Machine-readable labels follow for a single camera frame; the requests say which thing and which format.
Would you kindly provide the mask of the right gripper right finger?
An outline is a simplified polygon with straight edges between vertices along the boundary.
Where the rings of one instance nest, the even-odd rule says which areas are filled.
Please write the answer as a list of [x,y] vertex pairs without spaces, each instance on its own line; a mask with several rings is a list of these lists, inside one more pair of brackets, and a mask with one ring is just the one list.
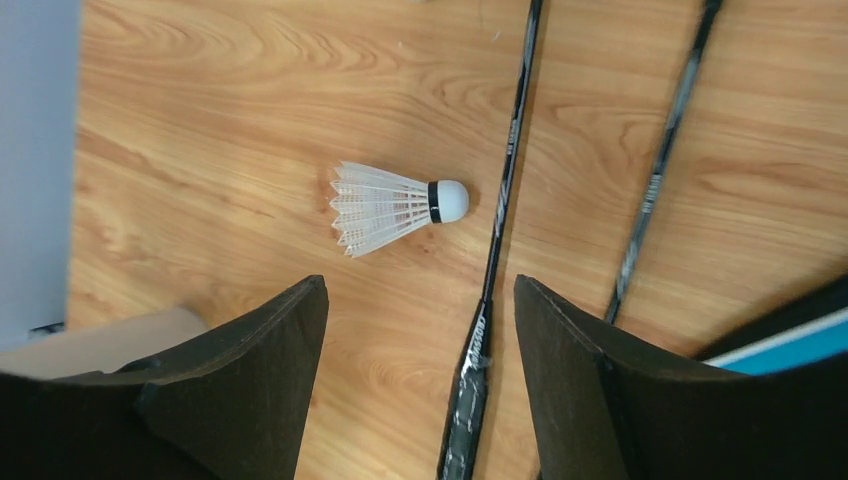
[[752,347],[844,321],[839,276],[688,358],[569,302],[514,285],[515,325],[542,479],[843,479],[847,336],[766,371]]

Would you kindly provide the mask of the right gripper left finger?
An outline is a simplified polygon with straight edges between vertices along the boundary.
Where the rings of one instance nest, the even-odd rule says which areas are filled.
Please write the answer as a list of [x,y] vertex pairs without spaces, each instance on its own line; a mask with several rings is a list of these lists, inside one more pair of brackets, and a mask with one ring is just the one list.
[[1,377],[5,479],[290,479],[329,310],[320,275],[113,372]]

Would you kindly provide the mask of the white shuttlecock tube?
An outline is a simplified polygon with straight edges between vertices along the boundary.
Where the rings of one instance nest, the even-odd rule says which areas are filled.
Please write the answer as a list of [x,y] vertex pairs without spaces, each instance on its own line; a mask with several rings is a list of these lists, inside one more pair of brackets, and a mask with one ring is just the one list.
[[209,330],[195,312],[169,310],[47,336],[1,354],[1,372],[56,379],[89,372],[112,373]]

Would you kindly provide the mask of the white shuttlecock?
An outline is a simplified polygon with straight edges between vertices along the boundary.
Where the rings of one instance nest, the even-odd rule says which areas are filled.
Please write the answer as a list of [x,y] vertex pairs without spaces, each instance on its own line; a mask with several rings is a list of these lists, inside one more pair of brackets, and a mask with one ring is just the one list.
[[452,223],[470,209],[467,188],[455,180],[420,181],[376,167],[342,161],[330,182],[331,227],[344,254],[370,254],[423,227]]

